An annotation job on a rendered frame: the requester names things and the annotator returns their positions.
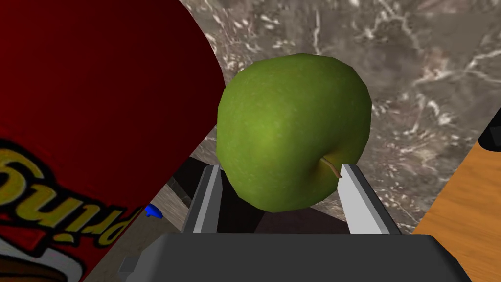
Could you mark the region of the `small black object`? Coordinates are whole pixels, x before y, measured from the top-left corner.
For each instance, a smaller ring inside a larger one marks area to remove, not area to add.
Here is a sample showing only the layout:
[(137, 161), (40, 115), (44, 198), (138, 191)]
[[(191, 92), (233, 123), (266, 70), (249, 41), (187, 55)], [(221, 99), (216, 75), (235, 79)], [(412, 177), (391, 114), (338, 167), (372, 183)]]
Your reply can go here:
[(478, 138), (479, 145), (492, 152), (501, 152), (501, 107)]

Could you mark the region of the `small blue object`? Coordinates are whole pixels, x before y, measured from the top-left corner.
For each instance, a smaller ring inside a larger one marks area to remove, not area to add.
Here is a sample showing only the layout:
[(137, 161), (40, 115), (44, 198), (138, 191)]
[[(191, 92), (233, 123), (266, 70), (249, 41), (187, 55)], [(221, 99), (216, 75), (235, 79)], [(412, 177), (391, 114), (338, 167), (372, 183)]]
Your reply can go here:
[(152, 216), (154, 218), (163, 219), (163, 214), (162, 214), (161, 210), (151, 203), (149, 203), (144, 208), (144, 210), (146, 212), (146, 217)]

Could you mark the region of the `red crisps can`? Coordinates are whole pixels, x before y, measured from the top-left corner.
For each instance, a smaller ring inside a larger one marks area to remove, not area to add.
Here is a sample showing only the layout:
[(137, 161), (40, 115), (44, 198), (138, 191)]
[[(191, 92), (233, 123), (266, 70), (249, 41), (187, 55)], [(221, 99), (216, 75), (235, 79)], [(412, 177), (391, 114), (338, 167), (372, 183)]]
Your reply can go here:
[(82, 282), (224, 88), (180, 0), (0, 0), (0, 282)]

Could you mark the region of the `green apple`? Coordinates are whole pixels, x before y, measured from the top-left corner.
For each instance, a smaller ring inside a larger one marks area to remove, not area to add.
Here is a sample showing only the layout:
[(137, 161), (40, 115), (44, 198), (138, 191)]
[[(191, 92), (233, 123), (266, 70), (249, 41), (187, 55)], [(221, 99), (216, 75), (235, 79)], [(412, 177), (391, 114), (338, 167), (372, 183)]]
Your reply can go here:
[(298, 53), (256, 61), (226, 86), (216, 154), (239, 198), (266, 212), (325, 200), (370, 134), (368, 88), (348, 64)]

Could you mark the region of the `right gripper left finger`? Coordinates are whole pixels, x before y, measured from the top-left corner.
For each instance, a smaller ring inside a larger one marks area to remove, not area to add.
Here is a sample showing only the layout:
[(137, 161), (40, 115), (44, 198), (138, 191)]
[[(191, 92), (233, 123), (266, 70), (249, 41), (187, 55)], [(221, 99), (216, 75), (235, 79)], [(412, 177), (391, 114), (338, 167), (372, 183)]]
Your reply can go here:
[(216, 233), (223, 184), (220, 165), (205, 167), (187, 213), (183, 233)]

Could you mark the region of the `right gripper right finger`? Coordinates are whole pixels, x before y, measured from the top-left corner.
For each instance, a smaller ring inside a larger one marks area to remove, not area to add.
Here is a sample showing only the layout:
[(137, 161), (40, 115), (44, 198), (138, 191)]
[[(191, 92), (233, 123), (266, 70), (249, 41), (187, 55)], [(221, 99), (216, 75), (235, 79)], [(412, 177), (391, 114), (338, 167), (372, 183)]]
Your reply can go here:
[(342, 165), (337, 192), (351, 234), (401, 234), (355, 164)]

